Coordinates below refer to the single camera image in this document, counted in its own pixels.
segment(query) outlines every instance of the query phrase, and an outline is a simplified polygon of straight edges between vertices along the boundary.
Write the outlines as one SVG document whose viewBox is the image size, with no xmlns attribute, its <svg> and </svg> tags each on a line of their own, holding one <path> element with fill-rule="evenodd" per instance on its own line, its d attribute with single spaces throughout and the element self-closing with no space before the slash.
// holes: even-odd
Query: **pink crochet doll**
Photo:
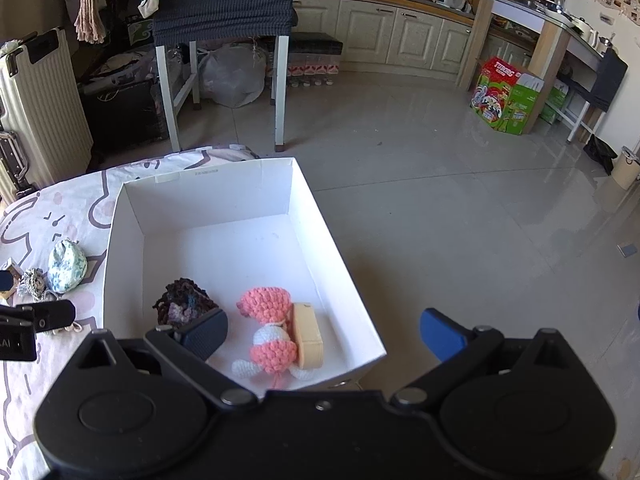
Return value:
<svg viewBox="0 0 640 480">
<path fill-rule="evenodd" d="M 282 373 L 289 370 L 299 380 L 308 380 L 312 370 L 301 370 L 298 346 L 291 340 L 286 324 L 291 312 L 291 296 L 283 288 L 260 286 L 247 291 L 236 303 L 240 314 L 253 317 L 263 327 L 254 335 L 249 350 L 251 361 L 239 359 L 231 365 L 232 373 L 240 378 L 253 377 L 261 371 L 274 375 L 273 387 L 279 387 Z"/>
</svg>

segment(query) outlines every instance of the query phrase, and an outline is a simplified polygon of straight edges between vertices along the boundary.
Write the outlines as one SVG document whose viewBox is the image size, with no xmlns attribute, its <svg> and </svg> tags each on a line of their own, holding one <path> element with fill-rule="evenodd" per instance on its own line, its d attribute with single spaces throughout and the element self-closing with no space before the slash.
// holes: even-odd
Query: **white box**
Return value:
<svg viewBox="0 0 640 480">
<path fill-rule="evenodd" d="M 190 278 L 226 311 L 229 334 L 209 363 L 261 396 L 273 378 L 240 380 L 254 319 L 236 302 L 254 286 L 286 288 L 313 304 L 324 365 L 310 381 L 287 372 L 287 389 L 360 378 L 386 351 L 293 158 L 233 162 L 129 182 L 113 215 L 104 279 L 104 327 L 141 337 L 157 324 L 165 286 Z"/>
</svg>

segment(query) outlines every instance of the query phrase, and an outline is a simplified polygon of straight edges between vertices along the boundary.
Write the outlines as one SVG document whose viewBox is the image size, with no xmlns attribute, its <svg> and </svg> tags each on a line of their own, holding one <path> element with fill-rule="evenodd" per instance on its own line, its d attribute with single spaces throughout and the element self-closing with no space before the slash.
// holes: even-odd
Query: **beige trash can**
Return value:
<svg viewBox="0 0 640 480">
<path fill-rule="evenodd" d="M 640 174 L 640 159 L 623 146 L 611 176 L 622 189 L 629 189 Z"/>
</svg>

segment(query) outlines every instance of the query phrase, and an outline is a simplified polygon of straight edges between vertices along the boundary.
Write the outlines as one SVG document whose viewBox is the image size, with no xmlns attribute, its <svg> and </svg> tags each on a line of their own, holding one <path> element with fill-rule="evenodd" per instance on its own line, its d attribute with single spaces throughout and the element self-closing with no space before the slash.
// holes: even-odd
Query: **white suitcase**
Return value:
<svg viewBox="0 0 640 480">
<path fill-rule="evenodd" d="M 0 58 L 0 124 L 17 134 L 36 188 L 83 174 L 91 159 L 89 132 L 64 30 L 24 41 Z M 16 200 L 14 180 L 0 166 L 0 196 Z"/>
</svg>

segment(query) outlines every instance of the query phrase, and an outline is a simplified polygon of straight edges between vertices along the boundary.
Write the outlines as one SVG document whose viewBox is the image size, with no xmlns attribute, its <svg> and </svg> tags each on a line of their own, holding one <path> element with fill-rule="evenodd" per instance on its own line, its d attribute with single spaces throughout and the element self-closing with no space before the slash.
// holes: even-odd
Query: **tiled floor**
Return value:
<svg viewBox="0 0 640 480">
<path fill-rule="evenodd" d="M 618 418 L 604 471 L 640 450 L 640 190 L 624 193 L 562 126 L 494 132 L 450 84 L 341 74 L 287 90 L 286 139 L 388 350 L 363 381 L 389 394 L 435 364 L 417 319 L 433 306 L 507 336 L 559 328 Z M 181 113 L 183 147 L 273 153 L 268 96 Z M 110 165 L 169 150 L 159 143 Z"/>
</svg>

